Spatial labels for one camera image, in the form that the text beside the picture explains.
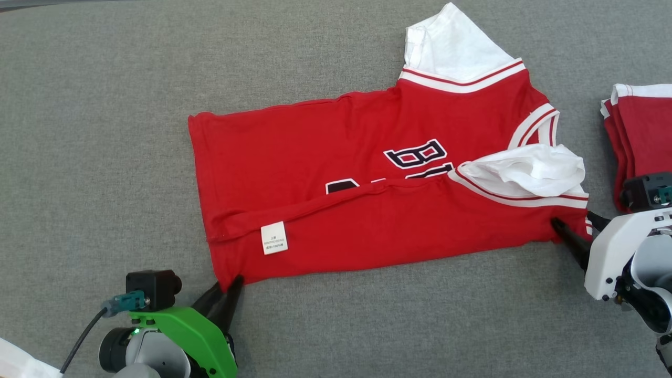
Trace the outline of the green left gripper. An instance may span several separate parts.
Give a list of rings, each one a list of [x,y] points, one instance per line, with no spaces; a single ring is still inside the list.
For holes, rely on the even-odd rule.
[[[236,377],[237,363],[225,334],[244,283],[242,275],[226,290],[215,282],[191,307],[132,312],[139,325],[128,343],[128,376]]]

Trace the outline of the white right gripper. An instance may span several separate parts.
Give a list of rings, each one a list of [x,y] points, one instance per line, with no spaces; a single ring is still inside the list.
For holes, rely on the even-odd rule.
[[[592,211],[586,213],[586,231],[600,232],[591,242],[576,234],[569,225],[559,218],[552,218],[551,225],[559,238],[568,246],[576,263],[585,274],[585,288],[596,300],[604,295],[615,295],[615,280],[620,275],[636,249],[654,230],[668,227],[670,208],[605,218]]]

